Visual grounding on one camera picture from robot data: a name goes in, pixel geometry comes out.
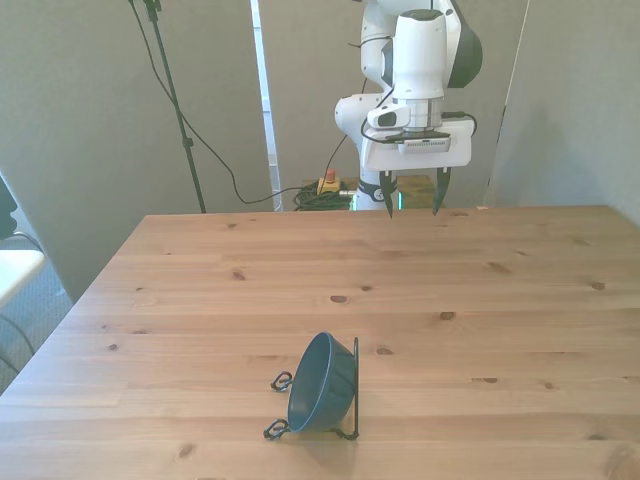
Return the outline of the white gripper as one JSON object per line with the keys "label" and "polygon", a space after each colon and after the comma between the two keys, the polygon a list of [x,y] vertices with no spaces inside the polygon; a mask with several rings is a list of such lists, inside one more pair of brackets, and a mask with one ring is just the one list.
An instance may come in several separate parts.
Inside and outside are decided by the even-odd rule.
{"label": "white gripper", "polygon": [[[436,216],[446,197],[453,167],[469,164],[472,156],[474,120],[446,119],[440,128],[427,133],[426,138],[401,139],[393,143],[364,139],[360,154],[365,170],[437,169],[432,213]],[[379,184],[389,217],[393,217],[393,194],[397,181],[392,171],[381,171]]]}

